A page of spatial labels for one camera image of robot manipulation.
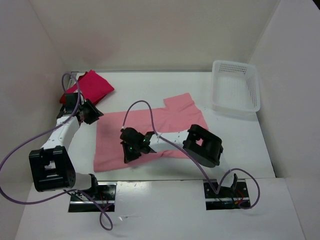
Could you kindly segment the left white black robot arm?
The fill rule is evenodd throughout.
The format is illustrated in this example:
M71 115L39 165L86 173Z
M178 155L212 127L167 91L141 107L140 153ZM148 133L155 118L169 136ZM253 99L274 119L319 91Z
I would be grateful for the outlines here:
M67 93L56 118L55 129L40 149L32 150L28 159L34 187L38 192L76 189L89 200L96 199L100 187L96 177L77 173L68 149L82 123L92 124L104 114L80 93Z

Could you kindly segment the light pink t shirt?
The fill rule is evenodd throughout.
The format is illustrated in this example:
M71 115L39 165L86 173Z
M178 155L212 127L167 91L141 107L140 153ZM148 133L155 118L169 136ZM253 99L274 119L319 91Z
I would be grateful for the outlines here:
M121 145L121 127L131 127L144 134L152 131L152 125L158 133L173 133L187 130L193 124L205 129L208 125L200 109L197 108L189 93L164 99L164 107L153 109L131 109L129 113L106 113L97 122L96 148L93 160L94 172L106 172L133 167L151 162L158 158L184 159L179 150L168 150L155 155L142 155L131 163L124 163Z

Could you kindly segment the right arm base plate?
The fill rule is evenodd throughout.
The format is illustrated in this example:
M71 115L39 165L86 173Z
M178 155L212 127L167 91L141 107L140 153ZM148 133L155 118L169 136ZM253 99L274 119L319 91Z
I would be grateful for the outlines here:
M245 181L238 181L235 190L221 187L219 194L215 194L209 183L203 182L205 206L211 210L234 210L241 207L249 208L251 201Z

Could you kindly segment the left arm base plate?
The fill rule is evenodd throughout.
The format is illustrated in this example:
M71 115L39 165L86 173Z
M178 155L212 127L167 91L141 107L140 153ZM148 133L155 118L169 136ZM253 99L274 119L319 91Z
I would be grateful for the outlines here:
M106 212L115 211L116 199L116 182L99 181L97 192L92 193L88 190L84 192L90 196L102 209L106 208ZM69 213L96 213L100 212L95 203L79 192L70 193L70 201L68 206Z

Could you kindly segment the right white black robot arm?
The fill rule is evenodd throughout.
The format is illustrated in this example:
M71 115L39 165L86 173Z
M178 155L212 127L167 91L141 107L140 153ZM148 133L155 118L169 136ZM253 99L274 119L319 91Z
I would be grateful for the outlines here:
M223 196L230 197L237 191L237 185L233 180L225 180L230 170L222 176L217 188L213 186L209 176L203 170L203 167L215 168L220 165L224 148L218 136L200 125L193 124L184 131L165 133L149 131L142 134L132 127L122 127L120 131L126 164L139 159L142 155L179 150L195 163L215 194L220 191Z

